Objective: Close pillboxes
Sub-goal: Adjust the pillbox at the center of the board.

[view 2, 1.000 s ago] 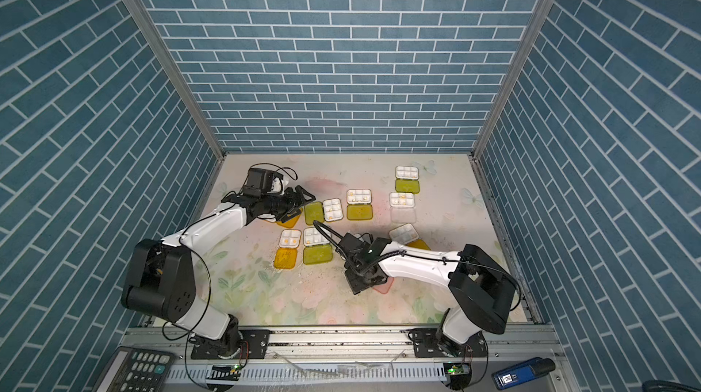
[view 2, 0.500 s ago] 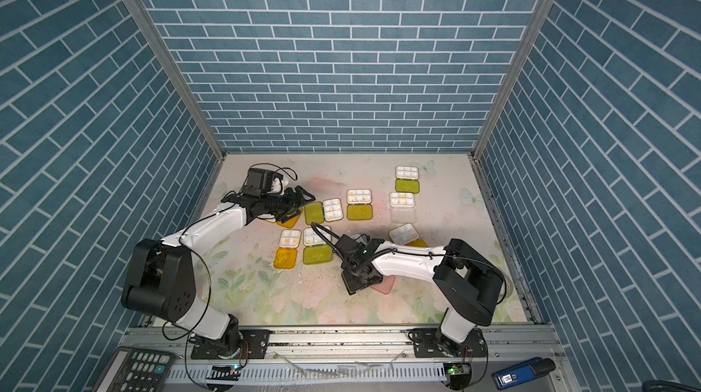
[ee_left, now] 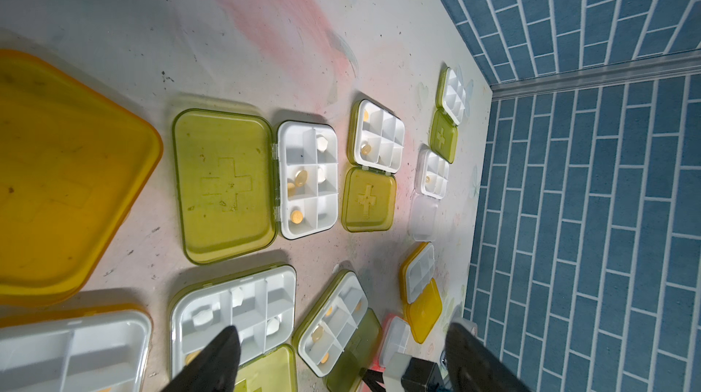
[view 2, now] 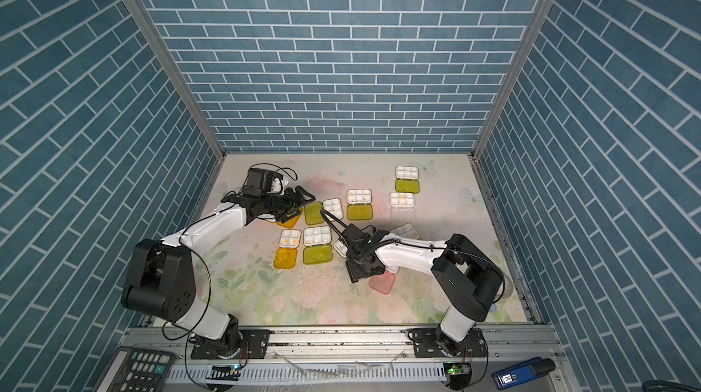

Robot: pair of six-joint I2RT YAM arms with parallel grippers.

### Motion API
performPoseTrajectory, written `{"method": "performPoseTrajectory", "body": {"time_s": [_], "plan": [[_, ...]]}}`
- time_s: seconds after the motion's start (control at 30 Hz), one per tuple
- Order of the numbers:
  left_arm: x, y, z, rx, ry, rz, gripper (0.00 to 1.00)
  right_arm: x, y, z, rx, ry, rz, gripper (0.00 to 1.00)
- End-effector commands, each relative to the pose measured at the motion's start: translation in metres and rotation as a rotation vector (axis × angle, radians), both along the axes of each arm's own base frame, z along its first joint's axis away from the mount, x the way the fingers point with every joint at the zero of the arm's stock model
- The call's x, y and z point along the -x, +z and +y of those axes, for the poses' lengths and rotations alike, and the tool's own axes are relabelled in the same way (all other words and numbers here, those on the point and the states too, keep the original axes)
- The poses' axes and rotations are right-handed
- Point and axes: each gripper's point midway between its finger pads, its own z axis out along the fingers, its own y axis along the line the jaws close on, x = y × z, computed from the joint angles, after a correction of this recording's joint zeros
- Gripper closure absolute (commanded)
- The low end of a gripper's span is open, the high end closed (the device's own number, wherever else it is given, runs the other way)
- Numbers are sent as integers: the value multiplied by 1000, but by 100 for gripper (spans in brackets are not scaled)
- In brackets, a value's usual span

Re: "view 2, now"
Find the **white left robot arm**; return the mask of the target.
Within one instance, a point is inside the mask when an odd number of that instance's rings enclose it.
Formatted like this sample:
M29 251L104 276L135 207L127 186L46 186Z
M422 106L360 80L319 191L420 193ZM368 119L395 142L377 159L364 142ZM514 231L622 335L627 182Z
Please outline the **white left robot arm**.
M174 324L212 358L238 357L243 337L238 319L198 296L194 258L254 220L285 223L315 197L301 186L271 191L232 191L208 215L161 240L144 239L127 267L122 306Z

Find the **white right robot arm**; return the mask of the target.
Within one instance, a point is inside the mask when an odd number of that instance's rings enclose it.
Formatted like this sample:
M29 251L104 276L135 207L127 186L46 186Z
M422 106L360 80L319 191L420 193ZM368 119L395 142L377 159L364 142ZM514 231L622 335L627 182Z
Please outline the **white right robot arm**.
M462 234L427 242L383 230L368 233L351 224L341 232L340 240L347 247L346 268L354 284L381 275L389 267L434 277L449 300L436 330L436 344L448 356L466 351L471 329L485 321L506 285L498 266Z

